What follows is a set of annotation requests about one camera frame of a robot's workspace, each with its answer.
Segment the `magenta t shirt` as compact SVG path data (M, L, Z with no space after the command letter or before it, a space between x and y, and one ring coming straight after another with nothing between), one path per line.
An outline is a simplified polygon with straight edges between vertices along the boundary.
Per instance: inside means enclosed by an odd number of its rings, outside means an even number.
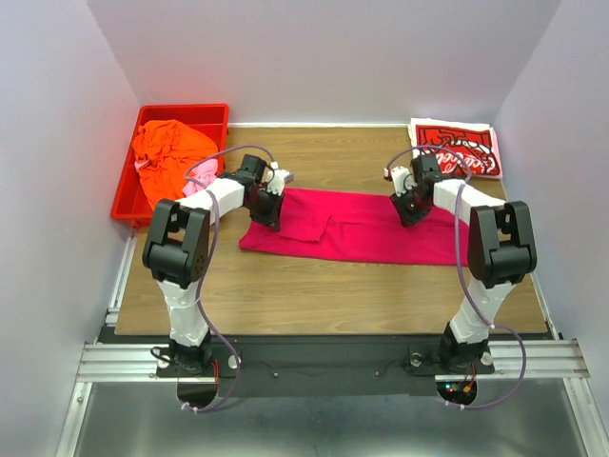
M383 195L287 189L278 231L253 223L244 251L375 264L454 266L454 216L433 209L405 228Z

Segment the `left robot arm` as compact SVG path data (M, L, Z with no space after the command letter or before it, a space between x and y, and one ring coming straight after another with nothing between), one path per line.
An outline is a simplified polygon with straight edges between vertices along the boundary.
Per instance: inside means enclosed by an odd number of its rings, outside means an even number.
M246 154L217 177L214 157L187 170L187 195L163 199L154 210L143 265L162 291L170 324L168 347L151 351L160 369L200 376L213 366L211 325L201 313L201 289L219 241L220 219L245 208L251 220L278 230L285 185L293 174L274 159Z

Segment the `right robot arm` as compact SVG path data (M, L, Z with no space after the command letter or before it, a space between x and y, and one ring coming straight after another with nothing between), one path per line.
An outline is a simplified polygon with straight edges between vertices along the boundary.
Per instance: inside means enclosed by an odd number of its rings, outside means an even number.
M522 201L491 197L469 182L472 169L458 156L458 170L442 172L437 154L428 146L412 150L407 167L387 164L392 183L390 201L404 227L422 222L432 209L454 217L457 272L464 298L446 325L438 348L438 363L449 371L469 365L489 365L488 338L506 297L537 266L538 256L529 207Z

